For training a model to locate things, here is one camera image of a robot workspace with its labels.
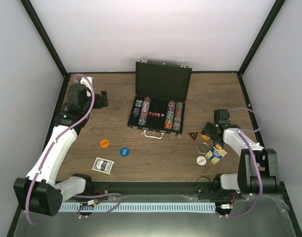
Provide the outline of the blue yellow card deck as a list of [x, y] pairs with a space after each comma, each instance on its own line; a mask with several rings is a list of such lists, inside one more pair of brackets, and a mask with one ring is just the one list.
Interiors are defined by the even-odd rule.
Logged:
[[205, 157], [213, 164], [216, 165], [225, 155], [227, 151], [221, 147], [213, 147]]

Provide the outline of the black poker chip case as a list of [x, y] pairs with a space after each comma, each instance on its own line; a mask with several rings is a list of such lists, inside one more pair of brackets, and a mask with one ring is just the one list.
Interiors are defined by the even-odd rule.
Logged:
[[[179, 65], [150, 61], [146, 56], [135, 64], [135, 98], [132, 104], [128, 127], [159, 132], [161, 135], [181, 135], [184, 125], [186, 99], [189, 89], [192, 68], [184, 60]], [[147, 117], [145, 125], [138, 125], [139, 117], [133, 116], [136, 100], [151, 98], [149, 112], [163, 113], [165, 117]], [[182, 102], [183, 113], [180, 131], [165, 129], [166, 113], [169, 101]]]

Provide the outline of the blue small blind button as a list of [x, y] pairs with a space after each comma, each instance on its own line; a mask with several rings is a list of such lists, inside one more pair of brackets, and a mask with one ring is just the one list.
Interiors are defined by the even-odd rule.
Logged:
[[120, 149], [120, 155], [122, 156], [122, 157], [126, 157], [126, 156], [128, 156], [129, 154], [130, 154], [130, 151], [129, 151], [129, 149], [128, 148], [126, 148], [126, 147], [124, 147], [124, 148], [121, 148]]

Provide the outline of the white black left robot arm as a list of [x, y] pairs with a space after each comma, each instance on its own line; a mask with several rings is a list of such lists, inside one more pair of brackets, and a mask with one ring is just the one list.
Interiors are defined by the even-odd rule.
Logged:
[[95, 96], [91, 77], [69, 86], [66, 106], [57, 116], [40, 158], [25, 178], [14, 182], [22, 210], [54, 216], [64, 201], [76, 195], [82, 199], [93, 196], [94, 187], [88, 175], [74, 174], [60, 183], [56, 183], [56, 178], [70, 146], [88, 122]]

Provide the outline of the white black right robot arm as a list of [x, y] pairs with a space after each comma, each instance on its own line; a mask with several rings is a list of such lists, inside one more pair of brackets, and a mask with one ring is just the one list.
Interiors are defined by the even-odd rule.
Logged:
[[213, 142], [213, 147], [205, 154], [216, 164], [227, 153], [228, 145], [239, 156], [237, 173], [217, 174], [212, 187], [213, 195], [223, 199], [231, 191], [243, 194], [277, 193], [280, 187], [277, 153], [251, 140], [237, 124], [230, 121], [229, 110], [214, 111], [214, 122], [207, 122], [201, 132]]

